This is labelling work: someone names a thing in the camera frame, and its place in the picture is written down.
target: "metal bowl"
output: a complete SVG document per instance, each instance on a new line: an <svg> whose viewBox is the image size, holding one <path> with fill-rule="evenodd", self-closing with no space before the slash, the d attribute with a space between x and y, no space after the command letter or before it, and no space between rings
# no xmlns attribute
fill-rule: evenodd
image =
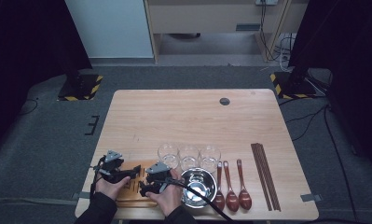
<svg viewBox="0 0 372 224"><path fill-rule="evenodd" d="M217 184L214 177L208 171L201 168L192 168L184 171L182 177L187 186L196 190L210 201L214 199L217 193ZM192 208L202 208L208 204L188 189L184 189L182 202Z"/></svg>

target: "wooden spoon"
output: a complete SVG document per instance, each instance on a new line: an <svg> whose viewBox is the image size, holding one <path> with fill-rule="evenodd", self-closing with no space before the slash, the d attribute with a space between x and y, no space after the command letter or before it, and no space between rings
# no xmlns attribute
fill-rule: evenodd
<svg viewBox="0 0 372 224"><path fill-rule="evenodd" d="M229 178L228 162L223 161L223 164L224 164L224 171L226 172L226 179L227 179L227 184L228 184L228 194L226 197L226 204L230 211L236 212L239 209L239 200L231 187L231 180Z"/></svg>
<svg viewBox="0 0 372 224"><path fill-rule="evenodd" d="M237 164L239 177L241 179L241 192L239 193L239 204L241 205L242 208L250 210L250 208L252 207L252 197L250 197L250 194L247 192L246 187L244 186L243 171L241 169L241 160L237 160Z"/></svg>
<svg viewBox="0 0 372 224"><path fill-rule="evenodd" d="M224 199L224 195L221 192L221 161L217 164L217 193L215 194L215 198L213 203L223 211L224 206L226 206L226 201Z"/></svg>

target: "black cable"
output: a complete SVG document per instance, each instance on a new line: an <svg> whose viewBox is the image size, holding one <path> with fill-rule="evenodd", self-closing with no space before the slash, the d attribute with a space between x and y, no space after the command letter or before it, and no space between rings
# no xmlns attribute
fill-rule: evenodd
<svg viewBox="0 0 372 224"><path fill-rule="evenodd" d="M282 66L282 63L285 63L285 62L289 62L290 60L289 60L289 57L286 57L286 60L284 60L283 59L283 56L285 55L284 54L284 50L285 50L285 48L283 48L282 46L283 46L283 41L285 40L285 39L290 39L290 48L291 48L291 41L292 41L292 39L293 39L293 37L291 37L291 36L289 36L289 37L284 37L282 40L281 40L281 46L280 46L280 50L281 50L281 52L280 52L280 54L279 54L279 56L280 56L280 60L279 60L279 64L280 64L280 66L281 66L281 69L283 70L283 71L285 71L285 69L283 68L283 66Z"/></svg>
<svg viewBox="0 0 372 224"><path fill-rule="evenodd" d="M316 115L316 113L305 115L305 116L302 117L302 118L289 119L289 120L286 121L286 123L289 123L289 122L291 122L291 121L295 121L295 120L305 119L305 118L307 118L307 117L309 117L309 116L313 116L313 115Z"/></svg>
<svg viewBox="0 0 372 224"><path fill-rule="evenodd" d="M278 48L278 49L287 50L287 51L289 51L289 53L287 53L287 54L291 54L291 45L290 45L290 49L286 49L286 48L282 47L282 41L284 41L285 39L291 39L291 40L293 40L295 38L293 38L291 36L284 37L284 38L281 39L281 45L280 46L275 45L275 47Z"/></svg>
<svg viewBox="0 0 372 224"><path fill-rule="evenodd" d="M274 51L275 53L278 54L278 56L276 56L276 57L274 58L274 61L275 61L275 62L279 62L277 59L278 59L279 57L281 57L281 55L283 56L283 58L282 58L282 63L286 63L286 62L290 61L290 60L288 59L288 57L287 57L287 56L290 56L289 53L281 53L280 51L278 51L278 50L276 50L276 49L274 49L273 51Z"/></svg>
<svg viewBox="0 0 372 224"><path fill-rule="evenodd" d="M304 133L301 134L299 137L297 137L297 138L295 138L295 139L291 139L291 141L295 142L296 140L298 140L298 139L300 139L301 137L303 137L303 136L305 135L305 133L308 131L308 128L309 128L311 122L313 121L314 117L315 117L316 115L318 115L322 110L324 110L324 108L325 108L325 106L323 106L321 109L319 109L316 113L314 113L314 114L310 114L310 115L307 115L305 118L307 118L308 116L312 116L312 117L310 118L310 121L308 122L307 128L305 129Z"/></svg>
<svg viewBox="0 0 372 224"><path fill-rule="evenodd" d="M229 221L230 223L238 223L236 222L235 220L233 220L232 218L230 218L229 216L227 216L223 211L221 211L214 203L212 203L208 198L206 198L205 196L201 195L199 192L197 192L196 190L190 188L189 186L186 186L184 184L181 184L181 183L178 183L176 181L172 181L170 184L173 184L175 186L179 186L179 187L182 187L182 188L185 188L189 191L191 191L192 193L194 193L195 195L197 195L198 197L202 198L203 201L205 201L206 203L208 203L212 209L214 209L214 211L216 211L218 214L220 214L220 216L222 216L223 218L225 218L227 221Z"/></svg>
<svg viewBox="0 0 372 224"><path fill-rule="evenodd" d="M290 33L290 55L291 55L291 40L293 39L293 34Z"/></svg>
<svg viewBox="0 0 372 224"><path fill-rule="evenodd" d="M349 194L349 199L351 200L351 210L353 212L353 216L354 216L354 220L356 222L358 222L358 217L357 217L357 213L356 213L356 209L355 209L355 206L354 206L354 201L353 201L353 197L351 196L351 187L349 186L349 181L348 181L348 177L346 175L346 172L345 172L345 168L343 167L343 163L342 163L342 159L340 158L340 155L339 155L339 152L338 152L338 148L337 148L337 144L335 143L335 140L334 140L334 136L333 134L331 133L331 129L328 125L328 122L327 122L327 117L326 117L326 112L327 112L327 108L329 107L329 105L327 105L324 109L324 122L325 122L325 127L327 127L327 131L330 135L330 138L331 138L331 141L334 145L334 149L337 153L337 157L338 157L338 160L339 160L339 165L340 165L340 168L342 169L342 174L343 174L343 178L345 179L345 184L346 184L346 188L348 190L348 194Z"/></svg>
<svg viewBox="0 0 372 224"><path fill-rule="evenodd" d="M264 34L264 21L265 21L265 13L267 11L267 3L266 3L266 0L261 0L261 3L262 3L262 7L261 7L261 22L260 22L260 39L265 47L265 57L267 58L267 60L275 61L277 58L274 58L272 53L268 49L267 41L265 39L265 34Z"/></svg>
<svg viewBox="0 0 372 224"><path fill-rule="evenodd" d="M275 62L278 62L277 59L278 59L281 55L290 55L291 50L282 47L282 42L284 41L284 39L289 39L289 38L291 38L291 39L295 39L295 38L293 38L293 37L284 37L284 38L282 38L282 40L281 40L281 45L280 45L280 46L275 45L275 48L278 48L279 51L276 50L276 49L273 50L273 51L274 51L275 53L277 53L278 55L277 55L276 57L274 57L273 59L270 59L269 61L275 61ZM282 53L281 50L287 50L287 51L289 51L289 52L288 52L288 53L285 53L285 52Z"/></svg>
<svg viewBox="0 0 372 224"><path fill-rule="evenodd" d="M101 166L101 163L104 162L104 159L106 158L106 156L103 156L99 159L98 161L98 164L96 166L93 166L92 169L94 170L94 176L93 176L93 180L92 180L92 184L90 184L90 202L92 201L93 197L94 197L94 194L95 194L95 190L96 190L96 183L102 179L103 176L98 177L98 173L99 173L99 169L102 167Z"/></svg>
<svg viewBox="0 0 372 224"><path fill-rule="evenodd" d="M30 114L30 113L34 112L34 111L37 109L38 102L37 102L36 100L34 100L34 99L26 99L26 101L33 101L33 102L35 103L34 108L31 109L31 110L28 111L28 112L20 113L20 114L19 114L20 116Z"/></svg>

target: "cabinet door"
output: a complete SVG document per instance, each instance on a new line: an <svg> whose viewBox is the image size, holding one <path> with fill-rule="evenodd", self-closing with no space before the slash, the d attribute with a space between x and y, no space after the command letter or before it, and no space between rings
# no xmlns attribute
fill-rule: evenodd
<svg viewBox="0 0 372 224"><path fill-rule="evenodd" d="M65 1L90 58L152 58L143 0Z"/></svg>

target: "cutting board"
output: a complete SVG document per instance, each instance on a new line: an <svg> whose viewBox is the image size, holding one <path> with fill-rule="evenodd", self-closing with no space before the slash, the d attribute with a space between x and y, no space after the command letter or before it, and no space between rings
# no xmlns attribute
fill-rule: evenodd
<svg viewBox="0 0 372 224"><path fill-rule="evenodd" d="M135 166L141 165L140 174L136 176L135 179L132 179L124 188L119 192L116 204L117 207L154 207L157 206L157 203L151 201L147 197L142 197L139 190L139 181L145 182L145 177L147 173L146 169L150 166L157 163L157 160L154 161L124 161L120 167L121 170L132 170Z"/></svg>

